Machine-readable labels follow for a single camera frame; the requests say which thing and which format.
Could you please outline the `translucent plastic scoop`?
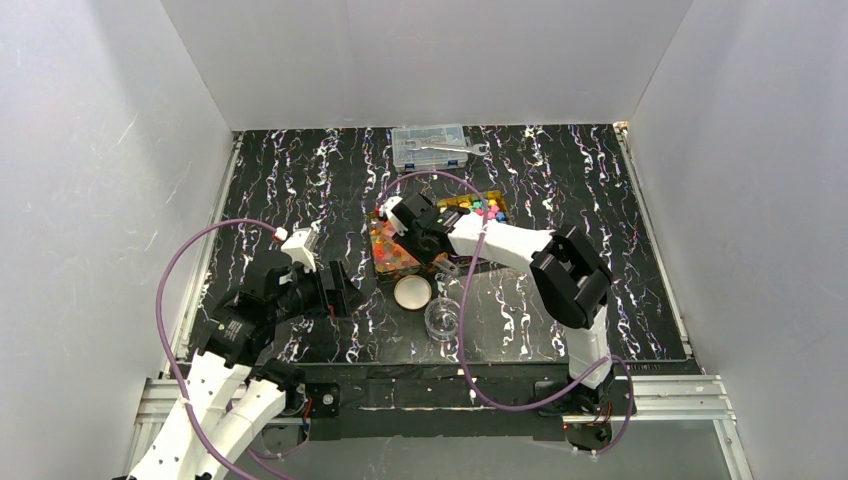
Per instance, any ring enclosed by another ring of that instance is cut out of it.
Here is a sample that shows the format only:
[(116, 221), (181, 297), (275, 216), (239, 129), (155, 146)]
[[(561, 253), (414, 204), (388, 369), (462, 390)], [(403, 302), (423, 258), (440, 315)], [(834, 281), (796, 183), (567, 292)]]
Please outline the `translucent plastic scoop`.
[(451, 277), (458, 277), (460, 275), (460, 268), (446, 255), (439, 255), (432, 261), (432, 265), (440, 272)]

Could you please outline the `tin of orange gummy candies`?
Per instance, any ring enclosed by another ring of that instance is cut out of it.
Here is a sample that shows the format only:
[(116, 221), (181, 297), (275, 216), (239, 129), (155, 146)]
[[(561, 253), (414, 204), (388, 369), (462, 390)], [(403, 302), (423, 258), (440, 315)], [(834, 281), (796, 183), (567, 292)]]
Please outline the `tin of orange gummy candies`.
[(430, 275), (437, 272), (434, 265), (421, 264), (393, 240), (396, 230), (390, 222), (383, 222), (374, 212), (370, 212), (367, 224), (378, 281), (392, 282), (408, 275)]

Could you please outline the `cream round jar lid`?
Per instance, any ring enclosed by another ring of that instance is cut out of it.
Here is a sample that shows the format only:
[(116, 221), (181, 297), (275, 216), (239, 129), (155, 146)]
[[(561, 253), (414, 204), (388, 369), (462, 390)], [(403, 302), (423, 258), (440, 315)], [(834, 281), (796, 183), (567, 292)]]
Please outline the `cream round jar lid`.
[(415, 311), (425, 308), (430, 302), (432, 288), (427, 279), (418, 275), (408, 275), (397, 281), (393, 295), (400, 307)]

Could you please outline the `tin of multicolour star candies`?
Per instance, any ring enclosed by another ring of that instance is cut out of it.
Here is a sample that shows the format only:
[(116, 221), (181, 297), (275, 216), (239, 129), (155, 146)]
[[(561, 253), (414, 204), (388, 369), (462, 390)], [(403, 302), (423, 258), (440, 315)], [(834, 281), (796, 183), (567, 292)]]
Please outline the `tin of multicolour star candies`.
[[(487, 221), (490, 225), (492, 223), (511, 226), (516, 225), (512, 212), (510, 212), (508, 208), (508, 202), (506, 201), (502, 192), (498, 190), (484, 191), (482, 200), (477, 195), (464, 194), (452, 197), (439, 198), (435, 201), (435, 203), (440, 209), (440, 211), (444, 211), (447, 207), (455, 206), (460, 208), (466, 208), (471, 213), (474, 213), (481, 217), (483, 216), (483, 207), (485, 206), (486, 208), (488, 208), (488, 210), (485, 212), (485, 217), (487, 218)], [(496, 265), (497, 261), (494, 260), (491, 256), (487, 256), (490, 254), (487, 249), (487, 247), (484, 247), (481, 250), (478, 262), (480, 262), (480, 264), (489, 263)], [(467, 256), (446, 254), (442, 255), (442, 257), (444, 257), (444, 259), (446, 260), (449, 260), (458, 267), (466, 268), (471, 262), (471, 253), (469, 253), (469, 255)]]

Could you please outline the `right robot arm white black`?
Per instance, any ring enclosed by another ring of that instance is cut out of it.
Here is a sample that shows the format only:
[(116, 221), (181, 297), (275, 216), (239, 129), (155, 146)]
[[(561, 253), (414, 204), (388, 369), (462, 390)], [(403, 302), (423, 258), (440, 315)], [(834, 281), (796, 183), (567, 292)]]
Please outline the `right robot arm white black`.
[(614, 378), (607, 337), (612, 273), (581, 230), (520, 228), (468, 208), (440, 207), (420, 193), (388, 198), (377, 216), (422, 264), (441, 255), (477, 257), (529, 275), (547, 314), (564, 328), (574, 387), (559, 403), (576, 412), (605, 406)]

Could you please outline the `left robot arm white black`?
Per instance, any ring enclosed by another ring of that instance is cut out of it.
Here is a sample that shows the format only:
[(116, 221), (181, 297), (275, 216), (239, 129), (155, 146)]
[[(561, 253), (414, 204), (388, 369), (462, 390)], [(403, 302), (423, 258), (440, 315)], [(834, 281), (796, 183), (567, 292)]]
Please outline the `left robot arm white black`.
[(349, 317), (364, 302), (339, 261), (311, 263), (309, 252), (267, 251), (219, 301), (216, 328), (195, 352), (180, 395), (130, 479), (223, 479), (267, 423), (283, 412), (304, 372), (257, 360), (291, 319)]

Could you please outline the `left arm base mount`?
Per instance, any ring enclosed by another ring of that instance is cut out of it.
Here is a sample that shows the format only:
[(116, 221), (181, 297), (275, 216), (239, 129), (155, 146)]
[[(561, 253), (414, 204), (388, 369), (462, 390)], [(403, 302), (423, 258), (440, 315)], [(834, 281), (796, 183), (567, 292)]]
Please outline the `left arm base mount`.
[(340, 400), (338, 383), (278, 385), (270, 380), (255, 380), (236, 401), (231, 413), (256, 425), (277, 418), (329, 418), (338, 415)]

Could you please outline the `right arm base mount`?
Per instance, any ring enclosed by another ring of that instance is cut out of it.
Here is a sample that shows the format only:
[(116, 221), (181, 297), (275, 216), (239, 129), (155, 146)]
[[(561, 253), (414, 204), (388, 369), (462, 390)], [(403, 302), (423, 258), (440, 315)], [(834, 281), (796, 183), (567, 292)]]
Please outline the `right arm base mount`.
[(578, 384), (553, 402), (538, 407), (541, 417), (569, 417), (563, 421), (565, 439), (572, 449), (599, 456), (616, 446), (637, 412), (631, 380), (608, 377), (595, 390)]

